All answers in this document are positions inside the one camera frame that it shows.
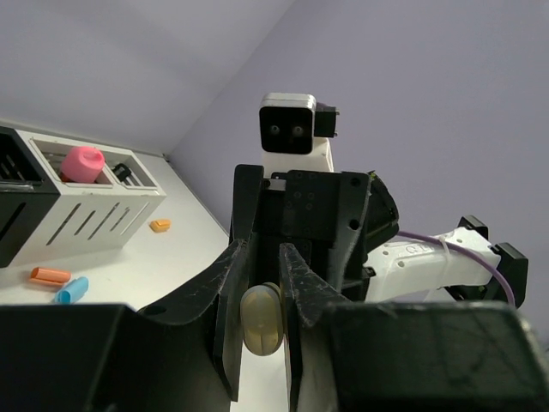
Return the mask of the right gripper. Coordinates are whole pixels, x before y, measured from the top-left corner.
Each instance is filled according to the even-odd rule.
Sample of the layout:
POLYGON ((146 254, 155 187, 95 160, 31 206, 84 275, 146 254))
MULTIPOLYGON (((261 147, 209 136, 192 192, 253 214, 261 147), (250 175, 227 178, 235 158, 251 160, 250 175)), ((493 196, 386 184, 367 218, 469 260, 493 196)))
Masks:
POLYGON ((244 272, 229 298, 238 308, 244 291, 279 280, 279 247, 296 247, 309 267, 351 301, 366 297, 368 255, 399 229, 394 198, 375 173, 293 169, 267 177, 261 166, 234 170, 230 239, 243 243, 244 272))

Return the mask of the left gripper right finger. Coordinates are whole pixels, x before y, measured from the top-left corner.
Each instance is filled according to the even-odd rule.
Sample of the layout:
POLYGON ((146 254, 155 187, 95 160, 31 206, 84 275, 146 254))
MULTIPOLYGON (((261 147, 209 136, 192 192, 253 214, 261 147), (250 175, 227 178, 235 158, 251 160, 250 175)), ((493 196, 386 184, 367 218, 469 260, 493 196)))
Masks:
POLYGON ((288 408, 337 410, 329 327, 323 315, 343 297, 311 270, 293 244, 280 246, 279 272, 288 408))

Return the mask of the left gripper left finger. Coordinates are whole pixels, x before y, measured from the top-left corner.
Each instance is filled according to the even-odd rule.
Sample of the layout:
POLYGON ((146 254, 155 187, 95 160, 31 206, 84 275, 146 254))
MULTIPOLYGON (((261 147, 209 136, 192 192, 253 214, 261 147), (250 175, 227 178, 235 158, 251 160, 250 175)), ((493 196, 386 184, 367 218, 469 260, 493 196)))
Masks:
POLYGON ((205 270, 139 314, 163 329, 153 364, 163 401, 236 402, 243 332, 240 300, 250 278, 250 247, 234 240, 205 270))

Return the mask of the yellow pencil-shaped pen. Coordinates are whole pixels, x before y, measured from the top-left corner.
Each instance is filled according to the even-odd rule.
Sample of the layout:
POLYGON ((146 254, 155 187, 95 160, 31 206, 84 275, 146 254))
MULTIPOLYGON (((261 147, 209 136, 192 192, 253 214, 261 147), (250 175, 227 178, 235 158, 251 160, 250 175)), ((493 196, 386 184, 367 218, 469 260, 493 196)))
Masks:
POLYGON ((244 345, 254 355, 269 356, 282 344, 281 291, 272 282, 249 288, 240 301, 244 345))

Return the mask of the orange yellow eraser cap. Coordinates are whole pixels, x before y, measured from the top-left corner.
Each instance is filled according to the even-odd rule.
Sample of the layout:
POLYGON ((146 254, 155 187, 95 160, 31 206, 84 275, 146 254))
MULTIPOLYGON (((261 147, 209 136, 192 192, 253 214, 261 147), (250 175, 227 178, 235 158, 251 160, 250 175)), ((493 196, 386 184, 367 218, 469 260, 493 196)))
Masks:
POLYGON ((172 222, 169 219, 158 219, 149 222, 149 227, 154 233, 165 233, 172 226, 172 222))

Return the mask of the blue black highlighter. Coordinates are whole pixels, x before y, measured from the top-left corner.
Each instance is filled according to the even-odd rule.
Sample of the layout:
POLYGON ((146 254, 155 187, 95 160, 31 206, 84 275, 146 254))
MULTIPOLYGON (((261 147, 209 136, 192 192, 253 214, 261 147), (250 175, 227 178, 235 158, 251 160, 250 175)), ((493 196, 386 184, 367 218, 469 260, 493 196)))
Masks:
POLYGON ((139 182, 136 180, 131 168, 124 163, 118 163, 112 169, 112 172, 122 185, 135 187, 139 185, 139 182))

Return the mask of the pink glue stick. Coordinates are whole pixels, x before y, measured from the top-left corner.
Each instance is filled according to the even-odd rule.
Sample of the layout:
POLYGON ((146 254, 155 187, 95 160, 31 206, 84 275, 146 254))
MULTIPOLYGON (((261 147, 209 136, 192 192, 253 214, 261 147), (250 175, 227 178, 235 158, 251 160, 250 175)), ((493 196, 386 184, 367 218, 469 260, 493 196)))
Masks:
POLYGON ((60 166, 63 182, 93 184, 105 165, 105 157, 97 148, 80 146, 72 148, 60 166))

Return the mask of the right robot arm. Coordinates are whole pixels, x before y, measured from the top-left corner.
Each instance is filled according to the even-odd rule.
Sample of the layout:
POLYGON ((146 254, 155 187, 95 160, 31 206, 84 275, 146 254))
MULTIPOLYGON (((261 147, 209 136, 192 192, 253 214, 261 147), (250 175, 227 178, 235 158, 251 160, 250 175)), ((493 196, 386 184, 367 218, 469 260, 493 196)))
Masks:
POLYGON ((526 297, 523 253, 493 244, 487 226, 471 215, 439 235, 401 230, 395 200, 376 173, 266 174, 260 166, 239 165, 230 237, 251 243, 251 284, 276 282, 280 247, 291 244, 315 274, 354 301, 440 289, 454 300, 516 307, 526 297))

